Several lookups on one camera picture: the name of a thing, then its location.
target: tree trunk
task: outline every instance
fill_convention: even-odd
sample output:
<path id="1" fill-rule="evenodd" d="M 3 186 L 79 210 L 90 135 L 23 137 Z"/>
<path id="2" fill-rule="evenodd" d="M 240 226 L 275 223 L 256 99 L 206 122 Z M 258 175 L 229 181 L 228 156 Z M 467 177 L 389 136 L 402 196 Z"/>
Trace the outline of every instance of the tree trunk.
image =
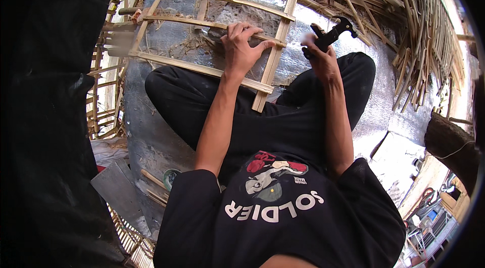
<path id="1" fill-rule="evenodd" d="M 440 114 L 431 113 L 431 120 L 424 135 L 426 149 L 456 174 L 469 195 L 473 192 L 477 181 L 480 160 L 475 143 L 472 141 L 473 138 L 458 125 Z M 460 151 L 450 155 L 461 147 L 463 148 Z"/>

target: bamboo ladder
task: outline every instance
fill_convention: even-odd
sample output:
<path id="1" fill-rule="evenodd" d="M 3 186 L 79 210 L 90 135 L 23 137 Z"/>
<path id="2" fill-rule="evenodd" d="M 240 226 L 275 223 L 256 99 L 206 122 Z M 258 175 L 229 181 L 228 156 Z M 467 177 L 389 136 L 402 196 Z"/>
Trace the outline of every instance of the bamboo ladder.
<path id="1" fill-rule="evenodd" d="M 205 12 L 207 10 L 207 0 L 201 1 L 201 4 L 200 4 L 201 7 L 199 8 L 199 12 L 196 20 L 166 17 L 166 16 L 154 16 L 153 13 L 157 9 L 160 1 L 161 0 L 155 0 L 149 9 L 149 15 L 143 18 L 143 23 L 140 26 L 140 29 L 138 30 L 138 34 L 129 52 L 129 55 L 131 57 L 138 57 L 138 58 L 151 60 L 151 61 L 155 61 L 155 62 L 167 64 L 167 65 L 190 69 L 192 71 L 196 71 L 196 72 L 207 74 L 214 77 L 221 77 L 223 71 L 218 69 L 197 65 L 194 63 L 189 63 L 182 60 L 160 57 L 153 54 L 147 54 L 137 50 L 138 46 L 140 45 L 140 42 L 143 39 L 143 35 L 145 34 L 145 30 L 150 20 L 159 19 L 164 21 L 184 22 L 184 23 L 194 24 L 197 26 L 219 27 L 223 29 L 226 27 L 225 25 L 222 25 L 220 23 L 204 21 Z M 274 38 L 270 36 L 262 35 L 262 34 L 254 35 L 256 38 L 259 38 L 262 40 L 272 40 L 276 43 L 276 47 L 273 47 L 271 49 L 268 62 L 266 63 L 266 66 L 263 71 L 261 82 L 257 82 L 247 78 L 245 78 L 242 81 L 243 86 L 254 88 L 258 91 L 255 98 L 255 102 L 253 103 L 253 109 L 261 112 L 263 110 L 264 103 L 266 102 L 267 95 L 273 92 L 273 87 L 271 86 L 271 83 L 273 81 L 276 67 L 278 65 L 278 62 L 281 56 L 282 48 L 286 47 L 285 39 L 286 39 L 286 35 L 288 34 L 289 24 L 291 23 L 291 21 L 295 20 L 293 16 L 293 11 L 296 6 L 297 0 L 287 0 L 284 11 L 273 10 L 269 7 L 266 7 L 251 1 L 247 1 L 247 0 L 223 0 L 223 1 L 230 1 L 238 4 L 244 4 L 247 6 L 251 6 L 254 8 L 258 8 L 258 9 L 270 12 L 272 14 L 275 14 L 281 17 L 280 24 L 276 31 L 276 36 Z"/>

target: right hand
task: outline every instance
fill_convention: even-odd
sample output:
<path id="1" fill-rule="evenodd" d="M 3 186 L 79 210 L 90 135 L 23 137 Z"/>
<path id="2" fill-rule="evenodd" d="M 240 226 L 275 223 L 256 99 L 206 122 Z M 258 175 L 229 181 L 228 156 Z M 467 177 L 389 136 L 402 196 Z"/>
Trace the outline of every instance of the right hand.
<path id="1" fill-rule="evenodd" d="M 227 26 L 227 34 L 221 37 L 226 50 L 226 69 L 224 73 L 229 77 L 242 80 L 246 73 L 254 66 L 265 49 L 276 45 L 274 41 L 262 41 L 258 46 L 249 46 L 248 39 L 263 29 L 254 27 L 246 22 L 239 22 Z"/>
<path id="2" fill-rule="evenodd" d="M 308 50 L 315 56 L 310 60 L 310 65 L 313 68 L 313 71 L 315 71 L 318 79 L 321 82 L 336 78 L 342 79 L 333 47 L 329 46 L 327 52 L 323 52 L 317 47 L 317 45 L 315 45 L 314 42 L 316 38 L 316 35 L 313 33 L 306 34 L 301 46 L 306 46 Z"/>

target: wire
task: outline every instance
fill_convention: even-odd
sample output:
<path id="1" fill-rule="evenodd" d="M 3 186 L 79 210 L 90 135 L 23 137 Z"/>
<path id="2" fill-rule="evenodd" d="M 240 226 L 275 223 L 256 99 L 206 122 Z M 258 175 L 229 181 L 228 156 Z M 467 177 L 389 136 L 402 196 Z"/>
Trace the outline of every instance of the wire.
<path id="1" fill-rule="evenodd" d="M 466 142 L 465 144 L 463 144 L 463 146 L 461 146 L 461 148 L 460 148 L 460 149 L 458 149 L 457 151 L 455 151 L 455 152 L 453 152 L 453 153 L 450 153 L 450 154 L 449 154 L 449 155 L 447 155 L 447 156 L 444 156 L 444 157 L 434 156 L 434 157 L 439 158 L 439 159 L 445 159 L 445 158 L 447 158 L 448 156 L 452 156 L 452 155 L 454 155 L 455 153 L 457 153 L 458 151 L 462 150 L 462 149 L 463 149 L 463 147 L 465 147 L 467 144 L 470 144 L 470 143 L 472 143 L 472 142 L 473 142 L 473 143 L 475 143 L 475 141 L 474 141 L 474 140 L 469 140 L 468 142 Z"/>

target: black pants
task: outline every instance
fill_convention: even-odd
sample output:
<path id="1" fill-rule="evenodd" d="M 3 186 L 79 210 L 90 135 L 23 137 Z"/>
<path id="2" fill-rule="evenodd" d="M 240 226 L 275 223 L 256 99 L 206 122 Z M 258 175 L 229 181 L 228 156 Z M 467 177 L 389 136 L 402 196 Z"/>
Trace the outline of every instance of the black pants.
<path id="1" fill-rule="evenodd" d="M 345 91 L 351 129 L 364 112 L 375 76 L 374 61 L 362 52 L 337 59 Z M 152 71 L 145 89 L 170 127 L 195 150 L 219 78 L 172 66 Z M 275 104 L 266 103 L 262 113 L 251 109 L 255 93 L 240 87 L 236 99 L 232 136 L 219 181 L 231 174 L 259 150 L 299 156 L 325 170 L 325 111 L 322 83 L 313 70 L 300 74 Z"/>

